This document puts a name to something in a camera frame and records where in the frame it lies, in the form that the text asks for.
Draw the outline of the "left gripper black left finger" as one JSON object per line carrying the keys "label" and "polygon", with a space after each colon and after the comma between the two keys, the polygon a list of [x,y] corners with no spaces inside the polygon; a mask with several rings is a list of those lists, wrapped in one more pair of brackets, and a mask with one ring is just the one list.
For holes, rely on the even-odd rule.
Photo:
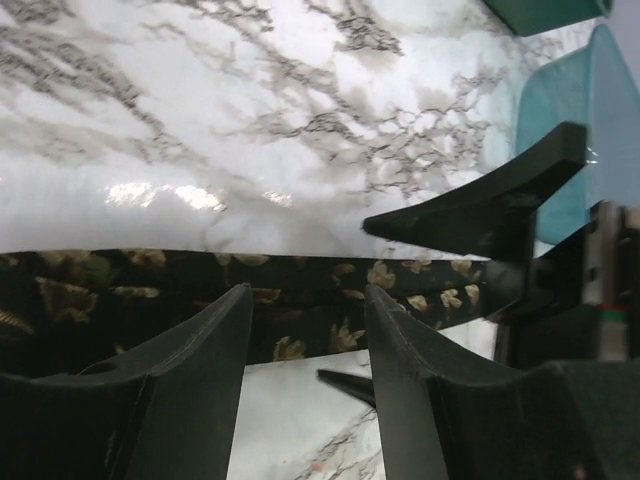
{"label": "left gripper black left finger", "polygon": [[5,479],[223,479],[253,301],[241,284],[78,374],[1,377]]}

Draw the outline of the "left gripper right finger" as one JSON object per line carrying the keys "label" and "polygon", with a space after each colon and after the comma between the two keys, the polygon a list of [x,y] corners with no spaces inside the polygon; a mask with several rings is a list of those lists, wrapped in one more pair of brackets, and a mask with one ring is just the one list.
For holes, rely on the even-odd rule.
{"label": "left gripper right finger", "polygon": [[460,346],[384,290],[365,323],[390,479],[635,479],[639,364],[520,371]]}

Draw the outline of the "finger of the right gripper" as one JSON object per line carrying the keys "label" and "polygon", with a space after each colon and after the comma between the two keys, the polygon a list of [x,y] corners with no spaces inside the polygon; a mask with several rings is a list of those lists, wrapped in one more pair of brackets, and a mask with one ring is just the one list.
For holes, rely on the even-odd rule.
{"label": "finger of the right gripper", "polygon": [[317,378],[322,383],[368,406],[375,405],[374,386],[371,378],[326,369],[318,369]]}

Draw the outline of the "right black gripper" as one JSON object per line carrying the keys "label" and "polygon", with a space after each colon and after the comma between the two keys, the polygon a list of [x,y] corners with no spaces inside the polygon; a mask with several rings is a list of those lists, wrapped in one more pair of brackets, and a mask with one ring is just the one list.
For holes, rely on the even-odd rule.
{"label": "right black gripper", "polygon": [[458,255],[485,268],[484,316],[498,326],[493,358],[530,369],[552,360],[639,356],[639,209],[602,201],[586,225],[532,255],[537,210],[586,164],[587,127],[562,122],[490,173],[423,203],[368,217],[369,235]]}

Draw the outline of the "black leaf patterned tie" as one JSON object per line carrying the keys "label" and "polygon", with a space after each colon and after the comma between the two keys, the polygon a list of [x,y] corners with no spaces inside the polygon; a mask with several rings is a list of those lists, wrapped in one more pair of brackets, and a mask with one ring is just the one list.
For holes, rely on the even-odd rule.
{"label": "black leaf patterned tie", "polygon": [[1,368],[76,373],[190,319],[247,284],[251,364],[363,350],[365,290],[382,288],[434,329],[481,315],[478,260],[372,259],[160,249],[1,257]]}

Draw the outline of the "teal plastic tub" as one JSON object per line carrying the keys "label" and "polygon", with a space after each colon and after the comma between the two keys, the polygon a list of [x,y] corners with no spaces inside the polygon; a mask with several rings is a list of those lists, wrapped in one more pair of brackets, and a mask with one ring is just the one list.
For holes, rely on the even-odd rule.
{"label": "teal plastic tub", "polygon": [[584,226],[592,206],[639,203],[639,89],[605,25],[587,45],[536,70],[518,107],[515,151],[547,134],[568,160],[538,210],[537,237],[558,244]]}

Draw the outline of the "green divided organizer tray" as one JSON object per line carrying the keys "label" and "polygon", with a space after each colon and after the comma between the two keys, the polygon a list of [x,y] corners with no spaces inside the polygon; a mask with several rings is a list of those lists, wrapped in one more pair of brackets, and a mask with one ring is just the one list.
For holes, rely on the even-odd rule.
{"label": "green divided organizer tray", "polygon": [[614,7],[614,0],[483,0],[483,3],[519,37],[608,17]]}

